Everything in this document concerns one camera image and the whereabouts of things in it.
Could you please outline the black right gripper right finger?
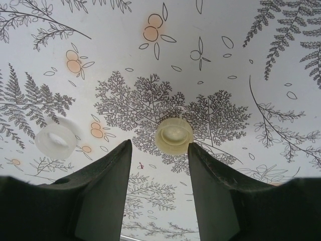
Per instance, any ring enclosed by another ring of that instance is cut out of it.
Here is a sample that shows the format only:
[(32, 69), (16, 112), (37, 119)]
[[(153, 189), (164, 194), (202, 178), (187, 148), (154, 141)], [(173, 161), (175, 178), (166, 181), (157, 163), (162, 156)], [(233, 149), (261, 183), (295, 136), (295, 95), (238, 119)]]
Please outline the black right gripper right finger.
[(196, 143), (188, 159), (201, 240), (320, 240), (320, 178), (252, 179)]

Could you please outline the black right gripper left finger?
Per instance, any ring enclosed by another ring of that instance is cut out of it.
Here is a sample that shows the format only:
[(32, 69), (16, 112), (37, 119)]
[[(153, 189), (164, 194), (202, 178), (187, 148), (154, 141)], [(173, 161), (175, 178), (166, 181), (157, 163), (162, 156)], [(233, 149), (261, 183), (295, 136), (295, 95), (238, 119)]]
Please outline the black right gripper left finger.
[(120, 240), (132, 143), (52, 184), (1, 177), (1, 240)]

